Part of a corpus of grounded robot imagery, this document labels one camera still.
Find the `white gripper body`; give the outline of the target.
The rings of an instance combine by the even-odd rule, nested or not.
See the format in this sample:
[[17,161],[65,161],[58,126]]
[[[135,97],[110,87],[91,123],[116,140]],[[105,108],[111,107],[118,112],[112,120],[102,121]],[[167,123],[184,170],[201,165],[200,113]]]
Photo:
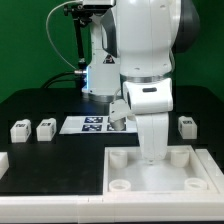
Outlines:
[[168,113],[136,115],[135,119],[142,158],[147,163],[163,160],[167,154]]

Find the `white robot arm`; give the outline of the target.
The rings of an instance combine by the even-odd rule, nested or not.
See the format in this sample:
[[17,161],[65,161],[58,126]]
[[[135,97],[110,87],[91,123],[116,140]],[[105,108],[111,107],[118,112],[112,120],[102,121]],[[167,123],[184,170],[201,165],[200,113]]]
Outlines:
[[83,0],[83,7],[93,19],[85,95],[110,104],[116,130],[134,117],[143,159],[164,159],[173,53],[186,51],[200,27],[192,0]]

